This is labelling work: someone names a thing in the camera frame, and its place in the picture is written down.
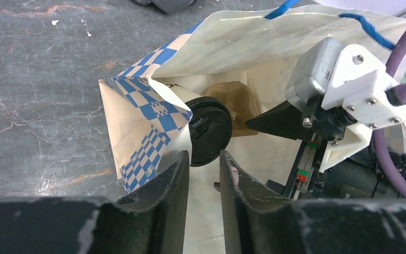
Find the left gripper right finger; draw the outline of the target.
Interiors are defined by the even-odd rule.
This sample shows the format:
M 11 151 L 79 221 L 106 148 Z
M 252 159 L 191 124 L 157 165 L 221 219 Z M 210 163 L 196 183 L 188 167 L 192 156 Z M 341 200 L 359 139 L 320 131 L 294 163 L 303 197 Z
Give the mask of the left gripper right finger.
M 228 151 L 219 162 L 226 253 L 294 253 L 290 200 L 247 173 Z

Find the printed paper takeout bag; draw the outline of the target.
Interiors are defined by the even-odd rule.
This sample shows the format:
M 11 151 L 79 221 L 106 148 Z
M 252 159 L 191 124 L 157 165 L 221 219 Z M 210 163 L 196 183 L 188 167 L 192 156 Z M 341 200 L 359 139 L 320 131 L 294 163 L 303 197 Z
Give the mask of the printed paper takeout bag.
M 210 86 L 240 81 L 265 88 L 267 96 L 260 96 L 265 103 L 280 95 L 276 85 L 288 77 L 288 58 L 297 64 L 324 38 L 359 44 L 382 62 L 388 49 L 391 71 L 406 53 L 406 21 L 293 5 L 287 1 L 273 11 L 216 12 L 116 77 L 99 82 L 131 105 L 123 113 L 126 120 L 109 128 L 113 148 L 123 154 L 117 164 L 127 194 L 158 175 L 172 142 L 191 141 L 192 111 L 166 86 L 168 81 L 206 80 Z M 323 110 L 321 100 L 320 95 L 310 98 L 300 112 L 308 140 L 316 135 L 326 142 L 323 158 L 357 121 L 339 107 Z M 294 253 L 406 253 L 406 199 L 287 199 Z

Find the black plastic cup lid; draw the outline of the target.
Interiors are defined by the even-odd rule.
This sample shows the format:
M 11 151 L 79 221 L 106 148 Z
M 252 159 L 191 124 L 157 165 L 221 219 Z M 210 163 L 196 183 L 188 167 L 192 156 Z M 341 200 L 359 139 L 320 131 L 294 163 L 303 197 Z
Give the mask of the black plastic cup lid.
M 192 111 L 189 122 L 192 143 L 191 166 L 201 167 L 217 159 L 232 137 L 229 110 L 219 100 L 202 96 L 186 102 Z

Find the white paper coffee cup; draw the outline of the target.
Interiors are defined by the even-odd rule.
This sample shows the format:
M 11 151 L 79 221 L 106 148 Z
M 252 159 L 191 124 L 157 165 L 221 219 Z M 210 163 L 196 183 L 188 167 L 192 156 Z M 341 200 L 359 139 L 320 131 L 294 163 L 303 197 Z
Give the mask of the white paper coffee cup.
M 166 84 L 166 86 L 171 89 L 172 92 L 175 93 L 184 103 L 201 97 L 201 95 L 177 84 Z

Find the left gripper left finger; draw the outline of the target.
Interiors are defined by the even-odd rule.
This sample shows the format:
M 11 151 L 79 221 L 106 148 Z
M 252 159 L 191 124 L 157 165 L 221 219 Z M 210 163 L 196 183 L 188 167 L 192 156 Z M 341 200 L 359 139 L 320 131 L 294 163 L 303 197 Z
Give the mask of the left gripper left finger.
M 189 190 L 189 154 L 142 187 L 116 201 L 123 220 L 123 253 L 182 253 Z

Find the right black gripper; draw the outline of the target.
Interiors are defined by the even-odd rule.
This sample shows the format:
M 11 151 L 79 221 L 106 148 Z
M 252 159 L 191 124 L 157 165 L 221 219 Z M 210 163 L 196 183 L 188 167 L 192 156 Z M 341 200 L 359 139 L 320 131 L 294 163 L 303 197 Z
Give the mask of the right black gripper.
M 277 137 L 308 140 L 302 113 L 288 101 L 246 121 L 245 125 Z M 284 184 L 269 179 L 266 186 L 290 199 L 403 197 L 390 183 L 371 146 L 320 173 L 325 148 L 326 142 L 316 135 L 300 142 L 288 179 Z

